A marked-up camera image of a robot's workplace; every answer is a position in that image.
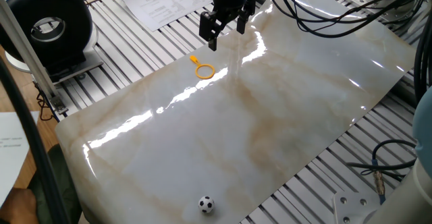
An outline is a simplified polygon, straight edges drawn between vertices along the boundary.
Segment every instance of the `yellow ring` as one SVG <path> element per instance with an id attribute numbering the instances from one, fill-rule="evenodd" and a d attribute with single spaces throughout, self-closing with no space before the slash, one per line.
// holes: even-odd
<path id="1" fill-rule="evenodd" d="M 210 76 L 200 76 L 200 74 L 198 74 L 198 69 L 199 68 L 201 68 L 201 67 L 210 67 L 212 70 L 213 70 L 213 72 L 211 73 L 211 75 Z M 206 80 L 206 79 L 210 79 L 210 78 L 212 78 L 214 75 L 215 75 L 215 68 L 212 66 L 212 65 L 209 65 L 209 64 L 204 64 L 204 65 L 198 65 L 197 67 L 196 67 L 196 69 L 195 69 L 195 74 L 196 74 L 196 76 L 198 76 L 198 78 L 200 78 L 200 79 L 204 79 L 204 80 Z"/>

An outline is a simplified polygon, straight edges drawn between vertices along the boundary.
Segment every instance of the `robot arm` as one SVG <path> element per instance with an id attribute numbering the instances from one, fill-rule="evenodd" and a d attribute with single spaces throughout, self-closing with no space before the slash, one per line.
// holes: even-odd
<path id="1" fill-rule="evenodd" d="M 200 36 L 209 42 L 213 51 L 217 49 L 217 37 L 225 26 L 235 20 L 237 31 L 244 34 L 249 16 L 255 14 L 256 0 L 213 0 L 212 12 L 203 12 L 200 17 Z"/>

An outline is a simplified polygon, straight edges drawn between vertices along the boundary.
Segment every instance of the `black cord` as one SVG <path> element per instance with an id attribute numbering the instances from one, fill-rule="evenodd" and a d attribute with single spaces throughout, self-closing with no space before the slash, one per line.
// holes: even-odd
<path id="1" fill-rule="evenodd" d="M 49 121 L 49 120 L 55 119 L 57 122 L 60 122 L 59 118 L 55 114 L 55 111 L 54 111 L 53 107 L 49 103 L 48 98 L 45 95 L 45 93 L 37 86 L 36 83 L 34 84 L 34 87 L 39 91 L 39 94 L 36 97 L 36 100 L 38 101 L 38 104 L 39 104 L 39 107 L 40 107 L 39 119 L 42 120 L 42 121 Z M 43 109 L 50 109 L 51 110 L 51 116 L 50 116 L 50 118 L 48 118 L 48 119 L 42 118 L 42 116 L 43 116 Z"/>
<path id="2" fill-rule="evenodd" d="M 371 170 L 371 169 L 366 169 L 366 170 L 363 170 L 363 171 L 360 172 L 360 174 L 362 176 L 367 176 L 367 175 L 369 175 L 371 173 L 373 173 L 373 170 Z M 387 175 L 387 176 L 389 176 L 389 177 L 391 177 L 391 178 L 393 178 L 393 179 L 395 179 L 397 181 L 402 181 L 404 179 L 404 177 L 405 177 L 404 174 L 390 173 L 389 171 L 381 171 L 381 173 L 384 174 L 384 175 Z"/>
<path id="3" fill-rule="evenodd" d="M 412 167 L 414 166 L 415 162 L 416 160 L 412 160 L 406 163 L 392 165 L 392 166 L 374 166 L 374 165 L 361 164 L 361 163 L 346 163 L 346 165 L 350 167 L 358 167 L 358 168 L 364 168 L 370 170 L 399 170 L 407 167 Z"/>
<path id="4" fill-rule="evenodd" d="M 65 205 L 61 198 L 57 182 L 53 174 L 51 162 L 48 159 L 43 142 L 36 128 L 36 124 L 28 110 L 25 100 L 20 90 L 16 86 L 5 62 L 0 57 L 0 81 L 12 102 L 16 114 L 21 121 L 27 141 L 32 151 L 34 162 L 38 169 L 40 180 L 42 181 L 43 192 L 47 200 L 49 212 L 53 223 L 69 224 L 70 220 L 65 210 Z"/>
<path id="5" fill-rule="evenodd" d="M 291 12 L 291 14 L 294 14 L 294 10 L 291 8 L 291 6 L 290 6 L 290 4 L 288 3 L 288 1 L 287 0 L 283 0 L 283 2 L 286 4 L 286 6 L 288 7 L 288 9 L 290 10 L 290 12 Z M 350 30 L 348 30 L 348 31 L 345 31 L 345 32 L 343 32 L 343 33 L 340 33 L 340 34 L 323 34 L 323 33 L 319 33 L 319 32 L 317 32 L 318 30 L 320 30 L 320 29 L 324 29 L 324 28 L 328 28 L 328 27 L 330 27 L 330 26 L 333 26 L 333 25 L 335 25 L 335 24 L 337 24 L 339 21 L 337 20 L 337 21 L 334 21 L 333 22 L 333 24 L 330 24 L 330 25 L 328 25 L 328 26 L 325 26 L 325 27 L 322 27 L 322 28 L 319 28 L 319 29 L 316 29 L 316 30 L 312 30 L 312 29 L 310 29 L 302 20 L 299 20 L 298 18 L 295 18 L 296 20 L 297 20 L 297 22 L 307 31 L 307 32 L 310 32 L 311 34 L 314 34 L 315 36 L 320 36 L 320 37 L 322 37 L 322 38 L 340 38 L 340 37 L 343 37 L 343 36 L 346 36 L 346 35 L 349 35 L 349 34 L 351 34 L 351 33 L 353 33 L 353 32 L 356 32 L 357 30 L 360 30 L 361 28 L 363 28 L 363 27 L 365 27 L 367 24 L 370 24 L 373 20 L 375 20 L 376 18 L 378 18 L 380 15 L 382 15 L 382 14 L 384 14 L 386 11 L 388 11 L 388 10 L 390 10 L 390 9 L 393 9 L 393 8 L 395 8 L 395 7 L 397 7 L 397 6 L 399 6 L 399 3 L 400 3 L 401 1 L 399 1 L 399 0 L 396 0 L 396 1 L 394 1 L 393 3 L 391 3 L 390 5 L 388 5 L 387 6 L 387 8 L 386 9 L 382 9 L 381 11 L 379 11 L 379 12 L 377 12 L 376 14 L 373 14 L 373 15 L 371 15 L 371 16 L 369 16 L 369 17 L 367 17 L 367 21 L 365 21 L 365 22 L 363 22 L 363 23 L 361 23 L 361 24 L 359 24 L 358 26 L 356 26 L 356 27 L 354 27 L 354 28 L 352 28 L 352 29 L 350 29 Z"/>
<path id="6" fill-rule="evenodd" d="M 428 50 L 430 49 L 429 43 L 431 36 L 432 16 L 429 15 L 423 33 L 421 34 L 420 41 L 417 45 L 416 57 L 414 60 L 414 92 L 417 102 L 420 102 L 421 98 L 427 91 L 426 75 L 428 61 L 425 58 L 425 53 L 426 55 L 429 54 Z"/>
<path id="7" fill-rule="evenodd" d="M 397 144 L 404 144 L 407 145 L 409 147 L 415 148 L 416 144 L 411 143 L 411 142 L 407 142 L 406 140 L 386 140 L 383 141 L 381 143 L 379 143 L 372 152 L 372 162 L 377 160 L 377 151 L 382 147 L 385 146 L 386 144 L 392 144 L 392 143 L 397 143 Z M 373 171 L 380 171 L 382 174 L 386 174 L 387 176 L 390 176 L 396 180 L 399 180 L 400 177 L 405 177 L 405 175 L 399 175 L 399 174 L 395 174 L 395 173 L 390 173 L 387 172 L 385 170 L 389 170 L 389 171 L 394 171 L 394 170 L 398 170 L 398 169 L 404 169 L 407 167 L 412 167 L 414 166 L 414 163 L 416 162 L 416 159 L 411 160 L 407 163 L 402 163 L 402 164 L 398 164 L 398 165 L 392 165 L 392 166 L 378 166 L 378 165 L 367 165 L 367 164 L 361 164 L 361 163 L 346 163 L 347 166 L 350 167 L 358 167 L 358 168 L 363 168 L 363 169 L 367 169 L 365 171 L 363 171 L 362 173 L 364 173 L 365 175 L 368 175 L 370 173 L 372 173 Z"/>
<path id="8" fill-rule="evenodd" d="M 290 13 L 288 13 L 288 12 L 284 11 L 279 6 L 279 4 L 277 4 L 275 2 L 275 0 L 272 0 L 273 4 L 276 6 L 276 8 L 278 8 L 278 10 L 280 10 L 286 16 L 288 16 L 290 18 L 293 18 L 293 19 L 295 19 L 297 21 L 297 25 L 299 26 L 299 28 L 302 31 L 304 31 L 304 32 L 310 32 L 311 34 L 314 34 L 315 36 L 320 36 L 320 37 L 323 37 L 323 38 L 339 38 L 339 37 L 348 35 L 350 33 L 356 32 L 357 30 L 359 30 L 362 27 L 366 26 L 367 24 L 371 23 L 373 20 L 377 19 L 379 16 L 381 16 L 385 12 L 387 12 L 387 11 L 389 11 L 391 9 L 397 8 L 397 7 L 399 7 L 399 6 L 403 5 L 403 4 L 407 4 L 409 2 L 412 2 L 414 0 L 395 0 L 390 5 L 388 5 L 384 9 L 382 9 L 381 11 L 378 11 L 376 14 L 373 14 L 373 15 L 371 15 L 369 17 L 361 18 L 361 19 L 358 19 L 358 20 L 348 20 L 348 21 L 342 20 L 342 18 L 345 18 L 349 14 L 354 13 L 356 11 L 360 11 L 362 8 L 365 8 L 365 7 L 367 7 L 369 5 L 372 5 L 372 4 L 374 4 L 374 3 L 378 2 L 378 1 L 381 1 L 381 0 L 373 0 L 371 2 L 368 2 L 368 3 L 366 3 L 366 4 L 364 4 L 364 5 L 360 6 L 360 7 L 356 7 L 354 9 L 351 9 L 351 10 L 347 11 L 345 14 L 343 14 L 343 15 L 341 15 L 339 17 L 336 17 L 336 18 L 324 18 L 324 17 L 322 17 L 320 15 L 317 15 L 317 14 L 315 14 L 315 13 L 307 10 L 306 8 L 304 8 L 303 6 L 301 6 L 300 4 L 298 4 L 298 2 L 296 0 L 291 0 L 291 1 L 294 4 L 295 11 L 294 11 L 294 9 L 292 9 L 291 5 L 288 3 L 288 0 L 283 0 L 283 2 L 285 3 L 286 7 L 289 9 Z M 305 12 L 309 13 L 310 15 L 315 16 L 316 18 L 320 18 L 320 20 L 305 20 L 305 19 L 299 18 L 298 14 L 297 14 L 297 10 L 296 10 L 297 6 L 300 9 L 303 9 Z M 330 25 L 324 26 L 322 28 L 318 28 L 318 29 L 312 30 L 304 22 L 333 22 L 333 24 L 330 24 Z M 341 34 L 322 34 L 322 33 L 317 32 L 318 30 L 321 30 L 321 29 L 324 29 L 324 28 L 328 28 L 328 27 L 333 26 L 333 25 L 335 25 L 337 23 L 359 23 L 359 22 L 362 22 L 362 23 L 359 24 L 358 26 L 356 26 L 355 28 L 353 28 L 351 30 L 348 30 L 346 32 L 343 32 Z"/>
<path id="9" fill-rule="evenodd" d="M 416 147 L 416 144 L 411 143 L 411 142 L 408 142 L 408 141 L 406 141 L 406 140 L 385 140 L 385 141 L 379 143 L 379 144 L 378 144 L 378 145 L 373 149 L 373 152 L 372 152 L 372 160 L 375 160 L 375 159 L 377 158 L 377 151 L 378 151 L 381 147 L 385 146 L 386 144 L 392 144 L 392 143 L 404 144 L 404 145 L 409 146 L 409 147 L 411 147 L 411 148 L 415 148 L 415 147 Z"/>

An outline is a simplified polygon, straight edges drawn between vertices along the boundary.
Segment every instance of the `metal pole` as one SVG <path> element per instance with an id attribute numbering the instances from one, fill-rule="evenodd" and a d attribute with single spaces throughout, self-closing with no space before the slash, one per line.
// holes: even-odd
<path id="1" fill-rule="evenodd" d="M 53 103 L 53 106 L 58 113 L 64 113 L 68 109 L 61 102 L 59 93 L 45 71 L 41 61 L 37 57 L 32 45 L 28 41 L 26 35 L 18 24 L 14 14 L 12 13 L 6 0 L 0 0 L 0 25 L 4 28 L 7 35 L 10 37 L 15 48 L 20 53 L 22 59 L 27 64 L 32 72 L 34 79 L 38 83 L 40 89 L 45 93 L 47 98 Z"/>

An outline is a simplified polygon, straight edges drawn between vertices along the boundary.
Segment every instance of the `marble surface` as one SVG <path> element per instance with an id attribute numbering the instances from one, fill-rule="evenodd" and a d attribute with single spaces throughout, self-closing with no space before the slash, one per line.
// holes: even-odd
<path id="1" fill-rule="evenodd" d="M 333 0 L 299 1 L 324 16 L 347 10 Z M 216 52 L 193 55 L 215 67 L 213 78 L 197 78 L 187 55 L 57 126 L 91 223 L 238 223 L 414 61 L 414 49 L 377 22 L 318 38 L 270 1 L 244 35 L 230 32 Z M 202 196 L 215 200 L 212 215 L 199 212 Z"/>

